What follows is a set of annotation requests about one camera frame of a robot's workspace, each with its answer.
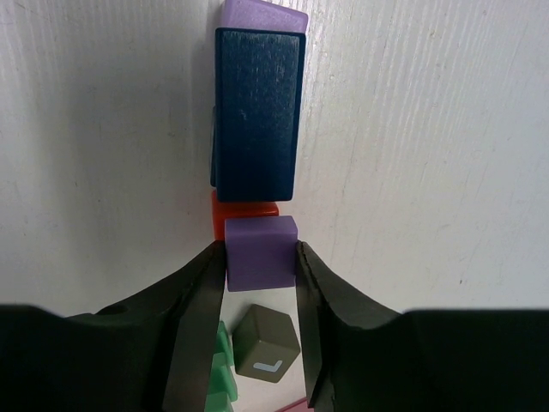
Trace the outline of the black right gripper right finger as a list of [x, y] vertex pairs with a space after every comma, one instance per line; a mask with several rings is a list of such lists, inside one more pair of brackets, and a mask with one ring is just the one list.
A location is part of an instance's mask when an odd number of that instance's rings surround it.
[[316, 411], [545, 411], [545, 310], [396, 312], [306, 243], [296, 293], [308, 404]]

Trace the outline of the dark blue wood block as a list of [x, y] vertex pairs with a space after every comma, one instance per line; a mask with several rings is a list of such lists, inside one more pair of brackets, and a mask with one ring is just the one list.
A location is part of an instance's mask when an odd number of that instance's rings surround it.
[[293, 197], [306, 37], [215, 31], [214, 174], [219, 201]]

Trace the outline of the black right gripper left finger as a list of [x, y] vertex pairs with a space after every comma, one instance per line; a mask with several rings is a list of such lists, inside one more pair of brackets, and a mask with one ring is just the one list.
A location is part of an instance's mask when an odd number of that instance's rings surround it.
[[96, 313], [2, 306], [2, 410], [203, 410], [225, 273], [226, 249], [215, 241]]

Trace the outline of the green hospital wood block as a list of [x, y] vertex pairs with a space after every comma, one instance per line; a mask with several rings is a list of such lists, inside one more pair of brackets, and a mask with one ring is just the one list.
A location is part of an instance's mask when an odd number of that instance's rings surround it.
[[216, 332], [214, 356], [208, 383], [204, 410], [233, 411], [232, 404], [238, 399], [238, 387], [232, 374], [234, 356], [231, 340], [225, 323], [220, 321]]

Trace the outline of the brown window wood block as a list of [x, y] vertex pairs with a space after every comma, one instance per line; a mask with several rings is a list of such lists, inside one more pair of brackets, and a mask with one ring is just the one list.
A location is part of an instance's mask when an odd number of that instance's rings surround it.
[[237, 375], [278, 383], [300, 354], [291, 317], [252, 304], [232, 332]]

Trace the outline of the red orange wood cube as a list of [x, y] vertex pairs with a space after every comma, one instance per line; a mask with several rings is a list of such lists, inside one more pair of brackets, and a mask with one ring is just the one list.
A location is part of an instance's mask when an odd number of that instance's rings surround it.
[[226, 219], [277, 216], [280, 213], [275, 202], [222, 203], [216, 190], [211, 193], [211, 204], [215, 240], [225, 239]]

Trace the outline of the large lilac wood block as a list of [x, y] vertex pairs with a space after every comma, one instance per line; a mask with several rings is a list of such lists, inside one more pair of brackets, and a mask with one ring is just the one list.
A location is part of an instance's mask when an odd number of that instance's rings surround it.
[[227, 0], [222, 5], [220, 26], [306, 33], [306, 13], [260, 0]]

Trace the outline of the small dark blue wood cube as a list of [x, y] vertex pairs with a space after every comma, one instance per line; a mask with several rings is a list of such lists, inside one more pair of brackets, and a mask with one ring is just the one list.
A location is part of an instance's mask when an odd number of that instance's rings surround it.
[[210, 185], [212, 187], [216, 186], [215, 179], [215, 121], [216, 121], [216, 110], [215, 106], [212, 109], [212, 117], [211, 117], [211, 127], [210, 127]]

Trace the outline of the small lilac wood block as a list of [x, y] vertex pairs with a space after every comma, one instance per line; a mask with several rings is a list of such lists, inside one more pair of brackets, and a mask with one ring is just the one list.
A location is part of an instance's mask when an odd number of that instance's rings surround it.
[[290, 215], [226, 220], [226, 273], [230, 292], [295, 285], [298, 228]]

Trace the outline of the pink plastic box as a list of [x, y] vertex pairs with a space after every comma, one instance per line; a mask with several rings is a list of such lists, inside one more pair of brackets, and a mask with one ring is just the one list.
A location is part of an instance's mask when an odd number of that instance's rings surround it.
[[307, 399], [302, 398], [280, 409], [277, 409], [275, 412], [312, 412], [312, 411], [313, 409], [309, 408]]

